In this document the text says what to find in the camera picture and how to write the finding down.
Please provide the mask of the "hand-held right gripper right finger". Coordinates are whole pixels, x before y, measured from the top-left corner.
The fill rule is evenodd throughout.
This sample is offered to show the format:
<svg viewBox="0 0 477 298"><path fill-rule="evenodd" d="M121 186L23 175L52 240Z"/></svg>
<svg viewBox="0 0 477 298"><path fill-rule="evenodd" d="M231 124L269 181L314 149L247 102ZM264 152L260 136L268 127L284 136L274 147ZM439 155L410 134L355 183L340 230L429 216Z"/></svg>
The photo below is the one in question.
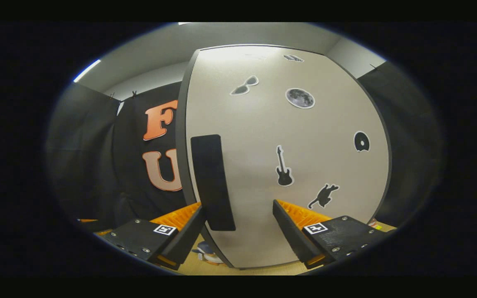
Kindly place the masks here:
<svg viewBox="0 0 477 298"><path fill-rule="evenodd" d="M307 269L359 255L386 239L387 232L350 216L336 218L275 199L272 214L298 260Z"/></svg>

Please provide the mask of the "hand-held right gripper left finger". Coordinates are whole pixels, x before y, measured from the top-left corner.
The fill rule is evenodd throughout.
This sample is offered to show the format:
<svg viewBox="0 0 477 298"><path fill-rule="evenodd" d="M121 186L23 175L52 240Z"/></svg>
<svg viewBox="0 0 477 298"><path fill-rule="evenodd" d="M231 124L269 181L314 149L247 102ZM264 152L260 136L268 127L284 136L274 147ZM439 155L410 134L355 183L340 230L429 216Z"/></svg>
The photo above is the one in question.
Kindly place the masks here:
<svg viewBox="0 0 477 298"><path fill-rule="evenodd" d="M108 245L141 262L178 270L204 225L203 205L195 202L166 213L132 216L119 223L97 219L94 234L112 229L111 235L99 236Z"/></svg>

